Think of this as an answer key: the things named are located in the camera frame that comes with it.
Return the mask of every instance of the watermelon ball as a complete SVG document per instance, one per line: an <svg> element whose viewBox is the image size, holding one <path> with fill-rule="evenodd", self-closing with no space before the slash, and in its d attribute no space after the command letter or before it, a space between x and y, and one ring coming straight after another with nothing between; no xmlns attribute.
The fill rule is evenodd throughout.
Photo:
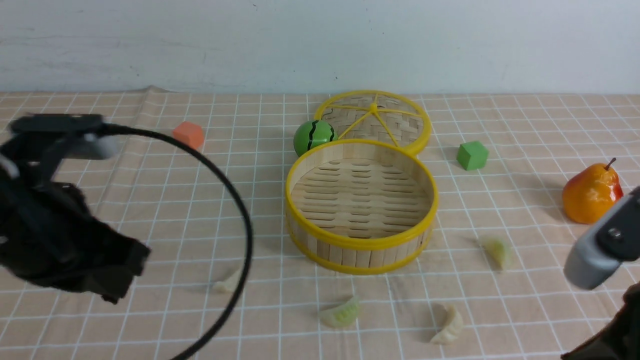
<svg viewBox="0 0 640 360"><path fill-rule="evenodd" d="M293 136L293 147L296 154L302 156L314 147L333 141L335 138L335 131L328 122L311 120L296 130L296 134Z"/></svg>

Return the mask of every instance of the orange cube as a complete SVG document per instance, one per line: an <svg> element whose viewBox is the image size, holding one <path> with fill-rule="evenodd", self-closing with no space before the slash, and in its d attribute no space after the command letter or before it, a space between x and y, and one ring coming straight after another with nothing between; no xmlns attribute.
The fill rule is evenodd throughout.
<svg viewBox="0 0 640 360"><path fill-rule="evenodd" d="M204 131L200 125L185 121L173 130L173 137L194 149L198 149L204 143Z"/></svg>

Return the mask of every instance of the yellow rim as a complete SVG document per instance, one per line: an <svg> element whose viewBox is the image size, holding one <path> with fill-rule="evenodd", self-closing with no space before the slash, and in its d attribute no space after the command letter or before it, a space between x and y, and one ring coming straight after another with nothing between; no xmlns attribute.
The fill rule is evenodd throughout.
<svg viewBox="0 0 640 360"><path fill-rule="evenodd" d="M362 94L375 94L376 97L374 98L374 101L369 108L361 108L359 106L350 106L350 105L332 105L335 101L338 101L345 97L349 97L352 95L362 95ZM377 107L374 110L374 105L376 104L376 101L378 100L379 95L389 96L389 97L393 97L398 100L401 100L409 104L412 108L414 108L416 113L408 113L407 111L394 110L394 109L377 109ZM338 139L341 139L346 133L352 130L359 122L363 121L363 119L369 117L370 115L373 115L380 122L380 124L385 128L385 130L391 137L391 140L393 141L394 145L399 147L399 144L396 138L393 136L393 134L387 127L387 124L380 118L380 115L378 113L401 113L405 115L415 115L422 118L422 121L423 121L422 133L420 134L420 136L418 136L418 138L414 142L402 148L413 156L418 155L420 151L422 151L425 148L425 146L427 146L427 142L429 142L429 136L431 136L431 120L429 119L429 115L427 115L424 109L418 106L411 99L404 97L402 95L397 95L390 92L384 92L379 90L357 90L352 92L345 92L345 93L336 95L334 97L331 97L330 99L323 102L318 108L318 110L316 111L316 114L314 115L314 119L321 120L323 113L327 108L354 109L354 110L362 110L367 112L364 116L360 117L356 122L350 125L342 134L340 134L338 136Z"/></svg>
<svg viewBox="0 0 640 360"><path fill-rule="evenodd" d="M381 266L379 268L357 268L355 266L346 266L346 265L332 263L331 261L327 261L323 258L320 258L318 255L315 255L314 253L309 251L307 247L303 246L298 241L298 239L296 239L296 236L293 234L293 232L291 231L291 227L289 226L289 219L287 218L285 221L286 221L287 230L289 231L289 236L291 237L291 241L293 241L293 244L295 244L295 246L300 251L302 251L304 255L306 255L312 261L315 261L318 265L322 266L323 268L327 268L329 270L334 270L337 272L342 272L342 273L351 274L351 275L377 275L377 274L384 274L385 272L399 269L407 265L408 263L412 262L415 258L417 258L420 255L420 253L424 250L424 248L427 247L427 245L429 244L429 241L431 240L431 234L429 234L429 236L424 240L424 243L422 243L422 245L416 251L414 251L412 254L410 254L406 258L400 261L396 261L391 265Z"/></svg>
<svg viewBox="0 0 640 360"><path fill-rule="evenodd" d="M307 220L302 213L298 210L296 205L293 203L291 199L291 194L289 193L289 187L291 185L291 177L294 173L294 170L300 165L304 159L306 159L311 154L316 151L321 151L325 147L334 146L341 143L367 143L371 145L377 145L386 147L393 151L400 152L402 155L407 156L412 161L414 161L418 166L424 171L429 177L429 181L431 181L431 185L433 186L433 203L431 205L431 209L427 213L427 215L414 227L411 229L404 231L399 234L395 234L392 236L387 236L386 238L378 238L378 239L367 239L363 241L362 239L354 239L349 238L347 236L341 236L337 234L330 233L327 230L321 229L320 227L314 225L312 222ZM438 209L438 188L436 187L436 182L431 175L431 172L422 164L417 158L413 157L406 150L401 147L394 147L393 145L389 145L387 143L379 142L376 140L368 140L368 139L348 139L348 140L337 140L333 142L328 142L326 144L322 144L318 147L314 147L310 151L307 151L305 154L300 156L300 158L293 164L291 170L289 171L289 175L287 175L287 182L285 183L285 201L287 204L287 209L289 213L292 215L293 220L295 220L302 228L311 234L313 237L320 239L321 241L328 243L330 245L335 245L338 247L342 247L343 249L353 249L353 250L382 250L387 249L389 247L400 245L409 239L412 239L418 236L420 233L423 233L433 222L433 218L436 215L436 210Z"/></svg>

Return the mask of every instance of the grid pattern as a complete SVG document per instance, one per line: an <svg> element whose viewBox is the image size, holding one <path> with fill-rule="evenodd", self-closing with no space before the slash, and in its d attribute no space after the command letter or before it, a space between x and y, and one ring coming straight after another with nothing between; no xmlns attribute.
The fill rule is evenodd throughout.
<svg viewBox="0 0 640 360"><path fill-rule="evenodd" d="M237 186L257 243L240 305L198 359L557 359L601 329L640 278L630 264L595 291L567 284L562 265L586 228L565 218L560 196L569 177L614 156L624 191L640 184L640 95L409 95L433 123L419 158L440 192L437 228L417 261L367 277L315 266L285 234L291 138L328 97L0 93L0 122L67 111L162 131L184 120L205 128L202 152ZM490 159L466 172L455 156L472 140ZM210 283L237 269L244 252L233 202L181 151L139 138L122 146L113 160L66 161L57 179L79 184L97 216L152 247L143 277L113 306L3 270L1 359L168 359L221 313L228 295ZM511 271L497 273L478 248L485 234L513 244ZM319 323L320 309L353 293L362 299L356 324ZM467 325L448 347L428 344L445 318L441 302L456 304Z"/></svg>

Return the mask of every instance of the green cube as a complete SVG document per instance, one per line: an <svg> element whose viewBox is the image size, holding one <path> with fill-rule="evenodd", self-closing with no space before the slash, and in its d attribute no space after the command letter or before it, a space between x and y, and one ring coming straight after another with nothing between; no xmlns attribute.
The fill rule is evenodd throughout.
<svg viewBox="0 0 640 360"><path fill-rule="evenodd" d="M458 163L465 170L476 170L486 165L489 150L481 142L465 142L458 149Z"/></svg>

